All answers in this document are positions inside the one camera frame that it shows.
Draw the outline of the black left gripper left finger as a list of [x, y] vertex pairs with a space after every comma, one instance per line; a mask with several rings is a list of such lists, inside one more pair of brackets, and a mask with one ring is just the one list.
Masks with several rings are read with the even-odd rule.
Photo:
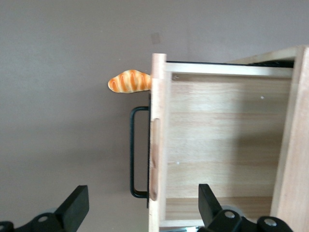
[[88, 186], [78, 186], [53, 213], [37, 215], [25, 225], [15, 228], [10, 221], [2, 221], [2, 232], [75, 232], [89, 211]]

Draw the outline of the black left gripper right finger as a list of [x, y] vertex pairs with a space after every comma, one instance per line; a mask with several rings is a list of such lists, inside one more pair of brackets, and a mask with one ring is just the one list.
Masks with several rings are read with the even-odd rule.
[[198, 186], [198, 209], [204, 223], [200, 232], [291, 232], [283, 220], [263, 216], [256, 223], [232, 209], [223, 209], [208, 184]]

